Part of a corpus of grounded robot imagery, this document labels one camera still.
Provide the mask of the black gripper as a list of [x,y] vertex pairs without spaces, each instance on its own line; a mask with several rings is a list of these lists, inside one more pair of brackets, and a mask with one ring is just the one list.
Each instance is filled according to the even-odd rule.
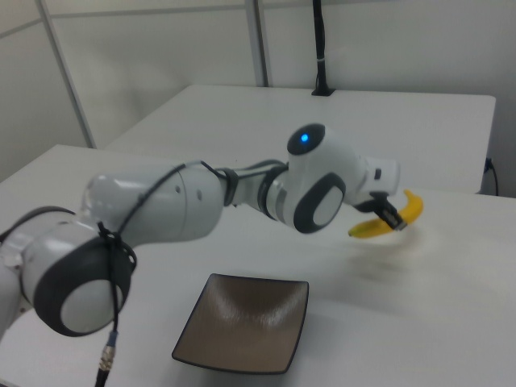
[[401,217],[397,209],[389,202],[386,192],[371,192],[371,197],[354,206],[362,213],[375,213],[392,230],[401,231],[407,226],[407,222]]

